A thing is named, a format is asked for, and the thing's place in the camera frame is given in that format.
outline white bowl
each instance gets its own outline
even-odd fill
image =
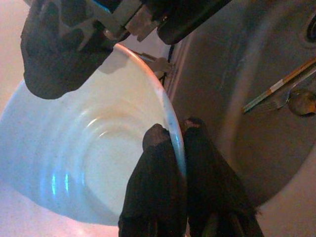
[[[21,82],[0,120],[0,236],[117,236],[127,181],[155,123],[170,132],[183,182],[174,110],[125,47],[60,99],[37,98]]]

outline robotic arm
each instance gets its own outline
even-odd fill
[[[175,44],[231,0],[34,0],[22,32],[28,89],[56,99],[78,89],[130,34],[157,28]]]

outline stainless steel sink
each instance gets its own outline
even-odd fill
[[[185,59],[168,88],[178,118],[206,121],[257,206],[297,174],[315,143],[316,117],[295,116],[287,106],[245,115],[241,109],[316,57],[307,37],[315,15],[316,0],[233,0],[180,46]]]

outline sink drain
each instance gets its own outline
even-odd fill
[[[310,42],[316,42],[316,15],[312,18],[311,22],[307,27],[307,39]]]

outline spoon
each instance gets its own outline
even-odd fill
[[[306,89],[297,89],[290,93],[288,106],[296,115],[316,114],[316,95]]]

